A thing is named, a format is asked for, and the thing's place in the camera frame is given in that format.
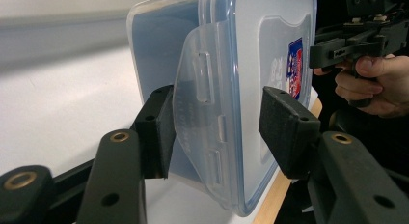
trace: plastic container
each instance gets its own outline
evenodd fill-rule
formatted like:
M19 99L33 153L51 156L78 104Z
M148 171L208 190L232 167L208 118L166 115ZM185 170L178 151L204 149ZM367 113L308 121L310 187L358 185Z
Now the plastic container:
M277 169L259 135L262 87L308 106L316 0L151 0L128 17L142 97L175 84L176 146L209 195L250 214Z

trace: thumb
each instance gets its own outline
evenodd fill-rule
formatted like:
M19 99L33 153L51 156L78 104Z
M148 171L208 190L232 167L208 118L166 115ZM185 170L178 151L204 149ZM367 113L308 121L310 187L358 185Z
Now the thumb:
M401 77L409 73L409 57L388 55L386 58L365 56L356 63L356 71L363 77Z

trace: red and blue sticker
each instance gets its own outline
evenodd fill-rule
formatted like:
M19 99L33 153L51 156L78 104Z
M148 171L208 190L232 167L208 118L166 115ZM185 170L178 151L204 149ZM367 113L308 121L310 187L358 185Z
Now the red and blue sticker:
M295 99L300 97L302 70L303 41L300 38L288 46L286 63L286 91Z

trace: wooden edge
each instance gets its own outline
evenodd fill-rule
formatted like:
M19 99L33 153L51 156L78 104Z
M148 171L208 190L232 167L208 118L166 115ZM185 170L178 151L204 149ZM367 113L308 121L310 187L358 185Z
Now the wooden edge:
M317 98L311 109L316 117L319 116L322 110L322 103ZM253 221L253 224L264 224L264 223L274 223L276 220L277 214L280 211L280 207L283 203L283 200L286 197L286 192L288 191L291 180L284 176L283 172L280 170L273 184L271 185L270 190L267 193L267 196L264 199L264 202L259 209L256 218Z

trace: blue-tinted plastic container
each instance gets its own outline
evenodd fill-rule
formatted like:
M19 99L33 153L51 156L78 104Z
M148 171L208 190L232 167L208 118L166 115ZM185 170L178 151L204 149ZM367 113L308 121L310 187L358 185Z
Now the blue-tinted plastic container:
M180 145L209 195L240 216L277 170L259 135L262 87L308 106L316 0L151 0L128 17L142 97L175 84Z

